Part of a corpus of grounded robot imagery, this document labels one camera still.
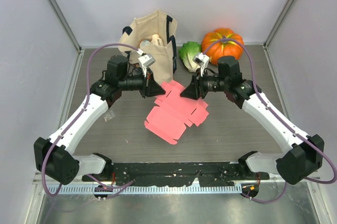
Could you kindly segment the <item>pink paper box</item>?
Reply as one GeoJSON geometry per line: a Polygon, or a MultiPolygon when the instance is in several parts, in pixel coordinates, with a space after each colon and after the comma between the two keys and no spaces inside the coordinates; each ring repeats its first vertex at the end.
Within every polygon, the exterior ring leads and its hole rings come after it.
{"type": "Polygon", "coordinates": [[[162,87],[165,94],[156,97],[144,126],[169,144],[176,145],[187,127],[198,127],[206,120],[208,104],[202,99],[181,97],[185,87],[174,80],[163,82],[162,87]]]}

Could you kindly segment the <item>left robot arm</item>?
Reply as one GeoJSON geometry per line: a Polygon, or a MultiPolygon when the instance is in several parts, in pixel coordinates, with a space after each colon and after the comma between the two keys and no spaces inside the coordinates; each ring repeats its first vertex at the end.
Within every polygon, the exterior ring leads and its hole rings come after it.
{"type": "Polygon", "coordinates": [[[112,56],[102,77],[93,83],[90,92],[73,115],[47,139],[38,138],[34,143],[36,168],[44,177],[49,176],[68,185],[77,176],[93,176],[107,181],[112,176],[112,161],[102,154],[77,156],[73,153],[91,126],[121,97],[123,91],[139,91],[142,97],[165,94],[155,81],[150,66],[155,59],[144,54],[138,59],[140,73],[128,71],[128,59],[112,56]]]}

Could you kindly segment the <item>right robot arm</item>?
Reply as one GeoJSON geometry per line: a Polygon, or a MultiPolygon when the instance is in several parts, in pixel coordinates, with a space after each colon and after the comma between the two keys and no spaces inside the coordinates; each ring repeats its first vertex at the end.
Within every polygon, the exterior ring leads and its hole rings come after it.
{"type": "Polygon", "coordinates": [[[209,57],[199,53],[193,58],[200,68],[192,75],[191,83],[181,92],[181,97],[198,100],[209,92],[223,92],[227,99],[251,115],[280,146],[279,154],[251,151],[239,159],[238,173],[250,179],[258,172],[280,175],[287,183],[295,185],[322,166],[324,141],[310,136],[308,143],[299,137],[304,133],[292,124],[266,98],[251,80],[244,79],[239,62],[233,56],[221,57],[218,71],[207,73],[209,57]]]}

